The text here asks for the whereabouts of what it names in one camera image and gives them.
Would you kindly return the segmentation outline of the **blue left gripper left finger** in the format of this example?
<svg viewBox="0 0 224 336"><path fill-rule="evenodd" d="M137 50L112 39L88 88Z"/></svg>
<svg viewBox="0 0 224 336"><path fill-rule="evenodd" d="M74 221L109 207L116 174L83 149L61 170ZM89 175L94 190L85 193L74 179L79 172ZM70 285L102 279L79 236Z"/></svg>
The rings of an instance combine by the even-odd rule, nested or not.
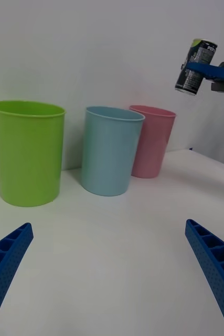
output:
<svg viewBox="0 0 224 336"><path fill-rule="evenodd" d="M31 223L24 223L0 240L0 307L33 237Z"/></svg>

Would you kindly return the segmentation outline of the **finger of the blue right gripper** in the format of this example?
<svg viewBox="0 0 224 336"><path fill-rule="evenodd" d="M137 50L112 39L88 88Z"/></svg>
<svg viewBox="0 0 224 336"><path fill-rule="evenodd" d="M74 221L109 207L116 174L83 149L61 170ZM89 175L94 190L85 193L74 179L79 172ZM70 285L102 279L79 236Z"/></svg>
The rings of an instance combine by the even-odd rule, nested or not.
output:
<svg viewBox="0 0 224 336"><path fill-rule="evenodd" d="M211 81L224 81L224 67L212 66L210 64L201 64L188 62L186 69L201 74L204 78Z"/></svg>

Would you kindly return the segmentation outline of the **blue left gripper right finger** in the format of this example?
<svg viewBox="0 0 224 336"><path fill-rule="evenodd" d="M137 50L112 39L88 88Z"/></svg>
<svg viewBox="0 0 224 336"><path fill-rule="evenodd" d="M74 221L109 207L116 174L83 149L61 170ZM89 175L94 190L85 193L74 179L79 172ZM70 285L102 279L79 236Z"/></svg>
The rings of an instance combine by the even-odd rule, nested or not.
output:
<svg viewBox="0 0 224 336"><path fill-rule="evenodd" d="M224 317L224 241L192 219L186 221L185 236Z"/></svg>

